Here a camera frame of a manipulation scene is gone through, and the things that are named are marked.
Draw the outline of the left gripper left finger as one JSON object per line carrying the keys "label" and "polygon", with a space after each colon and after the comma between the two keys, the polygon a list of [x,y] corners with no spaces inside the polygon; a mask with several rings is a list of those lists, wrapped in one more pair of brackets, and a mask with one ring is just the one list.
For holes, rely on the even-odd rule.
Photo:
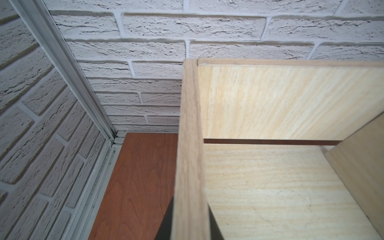
{"label": "left gripper left finger", "polygon": [[154,240],[170,240],[172,232],[174,197],[171,198]]}

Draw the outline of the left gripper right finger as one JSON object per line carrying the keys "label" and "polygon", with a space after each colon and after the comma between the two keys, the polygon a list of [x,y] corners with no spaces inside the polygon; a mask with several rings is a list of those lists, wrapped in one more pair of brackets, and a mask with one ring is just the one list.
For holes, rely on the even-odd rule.
{"label": "left gripper right finger", "polygon": [[224,237],[221,233],[221,230],[217,224],[217,221],[213,215],[213,212],[208,206],[209,209],[209,216],[210,216],[210,229],[211,229],[211,240],[224,240]]}

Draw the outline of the aluminium rail frame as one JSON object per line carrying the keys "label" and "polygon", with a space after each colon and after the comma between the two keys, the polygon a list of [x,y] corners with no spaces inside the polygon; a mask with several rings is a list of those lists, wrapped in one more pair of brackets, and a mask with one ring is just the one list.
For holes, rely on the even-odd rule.
{"label": "aluminium rail frame", "polygon": [[1,239],[82,239],[111,142],[1,1]]}

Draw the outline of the light wooden bookshelf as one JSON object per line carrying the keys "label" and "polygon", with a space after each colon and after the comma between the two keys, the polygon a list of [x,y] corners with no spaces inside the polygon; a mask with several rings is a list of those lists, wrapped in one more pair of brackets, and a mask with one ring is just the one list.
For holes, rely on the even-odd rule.
{"label": "light wooden bookshelf", "polygon": [[172,240],[381,240],[382,62],[186,59]]}

